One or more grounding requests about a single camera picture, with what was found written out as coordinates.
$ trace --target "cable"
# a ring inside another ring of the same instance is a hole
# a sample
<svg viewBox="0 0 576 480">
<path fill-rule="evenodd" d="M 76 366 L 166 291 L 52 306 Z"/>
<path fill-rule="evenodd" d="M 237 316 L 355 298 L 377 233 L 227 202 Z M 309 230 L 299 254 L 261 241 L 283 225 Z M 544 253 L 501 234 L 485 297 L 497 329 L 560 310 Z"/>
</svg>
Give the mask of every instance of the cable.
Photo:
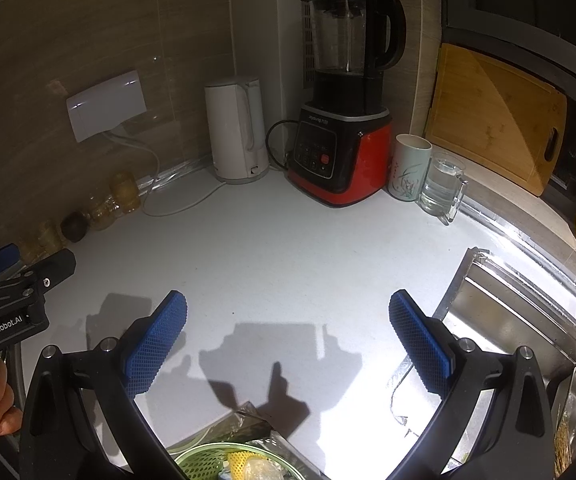
<svg viewBox="0 0 576 480">
<path fill-rule="evenodd" d="M 190 205 L 184 206 L 181 209 L 177 209 L 176 211 L 171 211 L 170 213 L 161 213 L 161 214 L 149 213 L 148 211 L 145 210 L 146 199 L 148 198 L 148 197 L 146 197 L 146 198 L 144 198 L 143 204 L 142 204 L 143 214 L 146 216 L 151 216 L 152 218 L 164 218 L 165 216 L 176 215 L 177 213 L 181 213 L 183 211 L 190 209 L 191 207 L 196 206 L 197 204 L 200 204 L 201 202 L 206 200 L 209 196 L 211 196 L 216 190 L 222 188 L 226 184 L 227 184 L 227 182 L 220 182 L 217 187 L 213 188 L 209 193 L 207 193 L 206 195 L 201 197 L 199 200 L 196 200 L 195 202 L 191 203 Z"/>
<path fill-rule="evenodd" d="M 277 121 L 276 123 L 274 123 L 272 126 L 270 126 L 270 129 L 268 130 L 268 133 L 265 134 L 265 148 L 268 150 L 268 155 L 270 155 L 270 158 L 273 160 L 273 162 L 279 166 L 282 170 L 287 170 L 288 167 L 285 164 L 280 163 L 273 155 L 273 151 L 270 149 L 270 134 L 273 132 L 273 130 L 279 126 L 280 124 L 286 124 L 286 123 L 292 123 L 292 124 L 299 124 L 299 121 L 295 121 L 294 119 L 283 119 L 281 121 Z"/>
<path fill-rule="evenodd" d="M 148 189 L 146 189 L 146 192 L 143 196 L 143 201 L 142 201 L 142 212 L 146 216 L 150 216 L 151 218 L 164 218 L 166 216 L 176 215 L 177 213 L 181 213 L 183 211 L 186 211 L 186 210 L 196 206 L 197 204 L 200 204 L 201 202 L 206 200 L 209 196 L 211 196 L 220 187 L 223 187 L 226 185 L 226 182 L 220 182 L 219 185 L 217 187 L 215 187 L 214 189 L 212 189 L 208 194 L 204 195 L 199 200 L 196 200 L 196 202 L 193 202 L 190 205 L 182 207 L 181 209 L 171 211 L 170 213 L 161 213 L 161 214 L 150 213 L 150 212 L 146 211 L 146 202 L 148 201 L 150 193 L 152 192 L 153 188 L 155 187 L 155 184 L 159 181 L 159 174 L 161 173 L 161 161 L 159 160 L 159 156 L 152 149 L 150 149 L 145 142 L 143 142 L 139 139 L 131 139 L 130 137 L 126 137 L 126 136 L 117 134 L 116 133 L 117 131 L 120 131 L 123 133 L 126 132 L 124 130 L 124 127 L 119 125 L 116 128 L 113 128 L 113 130 L 111 130 L 109 132 L 104 132 L 104 137 L 106 139 L 112 141 L 112 142 L 115 142 L 116 144 L 120 144 L 121 146 L 127 146 L 128 148 L 135 148 L 136 150 L 142 150 L 143 152 L 148 152 L 148 153 L 152 154 L 152 156 L 155 157 L 155 161 L 157 164 L 157 171 L 155 172 L 154 176 L 152 177 L 152 182 L 148 186 Z"/>
</svg>

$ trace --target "wooden cutting board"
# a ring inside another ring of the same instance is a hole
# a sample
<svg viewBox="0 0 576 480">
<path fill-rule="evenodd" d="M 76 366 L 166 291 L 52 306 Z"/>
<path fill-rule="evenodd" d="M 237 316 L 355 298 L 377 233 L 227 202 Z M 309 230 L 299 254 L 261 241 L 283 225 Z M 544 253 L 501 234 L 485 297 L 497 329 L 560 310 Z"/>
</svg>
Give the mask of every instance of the wooden cutting board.
<svg viewBox="0 0 576 480">
<path fill-rule="evenodd" d="M 532 75 L 444 43 L 425 136 L 539 196 L 564 137 L 567 100 Z"/>
</svg>

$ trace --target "glass jar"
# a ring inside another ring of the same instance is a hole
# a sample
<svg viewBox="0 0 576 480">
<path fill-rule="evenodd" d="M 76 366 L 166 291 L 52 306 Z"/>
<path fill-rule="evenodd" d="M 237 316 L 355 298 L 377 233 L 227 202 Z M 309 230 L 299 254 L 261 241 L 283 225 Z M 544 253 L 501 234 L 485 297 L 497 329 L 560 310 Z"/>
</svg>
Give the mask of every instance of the glass jar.
<svg viewBox="0 0 576 480">
<path fill-rule="evenodd" d="M 47 254 L 35 235 L 26 235 L 17 240 L 17 247 L 19 248 L 19 256 L 21 261 L 27 266 L 36 264 L 38 261 L 44 259 Z"/>
<path fill-rule="evenodd" d="M 319 72 L 363 76 L 366 0 L 310 0 Z"/>
<path fill-rule="evenodd" d="M 39 224 L 37 241 L 39 241 L 39 245 L 46 252 L 47 256 L 58 253 L 64 248 L 62 237 L 57 230 L 55 222 L 52 220 L 46 220 Z"/>
<path fill-rule="evenodd" d="M 110 178 L 110 193 L 124 214 L 131 213 L 142 205 L 139 187 L 130 171 L 120 171 Z"/>
<path fill-rule="evenodd" d="M 88 223 L 93 231 L 103 231 L 114 222 L 114 205 L 112 198 L 100 192 L 93 193 L 88 198 Z"/>
</svg>

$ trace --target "white countertop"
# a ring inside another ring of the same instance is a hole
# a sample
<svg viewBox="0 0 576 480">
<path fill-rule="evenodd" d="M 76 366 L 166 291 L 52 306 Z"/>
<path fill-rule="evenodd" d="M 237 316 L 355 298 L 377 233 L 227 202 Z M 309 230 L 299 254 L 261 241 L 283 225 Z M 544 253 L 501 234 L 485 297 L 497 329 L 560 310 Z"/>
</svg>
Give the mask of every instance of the white countertop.
<svg viewBox="0 0 576 480">
<path fill-rule="evenodd" d="M 179 208 L 215 184 L 208 171 L 191 174 L 148 208 Z M 120 336 L 176 289 L 187 324 L 136 399 L 165 446 L 229 411 L 208 381 L 225 404 L 261 406 L 274 368 L 287 381 L 270 395 L 276 427 L 290 425 L 282 413 L 309 412 L 291 443 L 332 480 L 385 479 L 407 451 L 389 407 L 388 381 L 405 356 L 389 298 L 406 288 L 431 314 L 466 250 L 512 253 L 503 241 L 463 214 L 446 227 L 384 191 L 328 208 L 274 171 L 176 216 L 135 212 L 71 247 L 75 275 L 46 294 L 50 328 L 22 344 L 26 387 L 44 346 L 81 351 Z M 100 420 L 108 454 L 125 463 Z"/>
</svg>

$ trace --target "white kettle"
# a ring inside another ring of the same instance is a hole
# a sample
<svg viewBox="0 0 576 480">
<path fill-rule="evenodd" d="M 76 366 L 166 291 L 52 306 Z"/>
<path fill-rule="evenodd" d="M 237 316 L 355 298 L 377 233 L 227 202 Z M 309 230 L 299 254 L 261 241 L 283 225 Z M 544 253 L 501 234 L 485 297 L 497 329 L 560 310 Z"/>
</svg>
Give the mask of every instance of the white kettle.
<svg viewBox="0 0 576 480">
<path fill-rule="evenodd" d="M 236 76 L 205 85 L 212 160 L 218 179 L 245 184 L 269 168 L 258 78 Z"/>
</svg>

